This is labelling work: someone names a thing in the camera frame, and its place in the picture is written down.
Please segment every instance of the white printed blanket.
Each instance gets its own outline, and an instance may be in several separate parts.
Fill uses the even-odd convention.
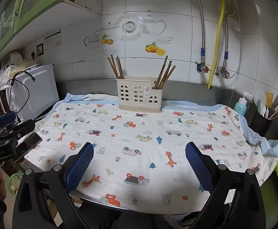
[[[230,170],[252,168],[260,185],[278,162],[246,142],[238,114],[223,105],[163,101],[155,114],[120,110],[117,100],[59,103],[42,120],[42,142],[26,158],[47,171],[92,143],[94,158],[77,190],[101,203],[144,213],[200,211],[209,192],[185,157],[190,141]]]

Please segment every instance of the black pants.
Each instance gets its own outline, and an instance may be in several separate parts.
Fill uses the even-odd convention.
[[[120,212],[84,202],[78,211],[89,229],[156,229],[152,214]]]

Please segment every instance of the power outlet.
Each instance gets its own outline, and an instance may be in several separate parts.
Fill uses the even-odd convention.
[[[43,55],[43,43],[36,46],[37,56]]]

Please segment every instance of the blue gripper pad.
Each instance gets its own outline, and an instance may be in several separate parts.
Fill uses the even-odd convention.
[[[81,150],[77,155],[79,154],[80,156],[77,157],[77,160],[65,177],[65,190],[67,193],[76,190],[78,187],[78,184],[80,183],[85,171],[94,157],[93,145],[89,142],[86,142],[86,144],[83,146],[83,151]]]
[[[186,153],[186,158],[188,159],[188,162],[191,165],[203,189],[208,191],[210,194],[212,194],[215,188],[212,182],[213,173],[208,168],[207,166],[208,163],[207,164],[205,163],[205,161],[208,160],[207,157],[208,158],[210,157],[203,155],[193,142],[189,142],[186,145],[185,153]]]

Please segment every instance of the soap bottle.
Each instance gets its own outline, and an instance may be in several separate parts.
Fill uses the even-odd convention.
[[[234,111],[236,111],[237,113],[239,113],[240,115],[244,116],[247,110],[246,104],[247,104],[247,100],[245,97],[249,96],[251,97],[250,94],[248,94],[246,91],[243,91],[243,96],[239,99],[239,101],[236,103],[235,107],[234,107]]]

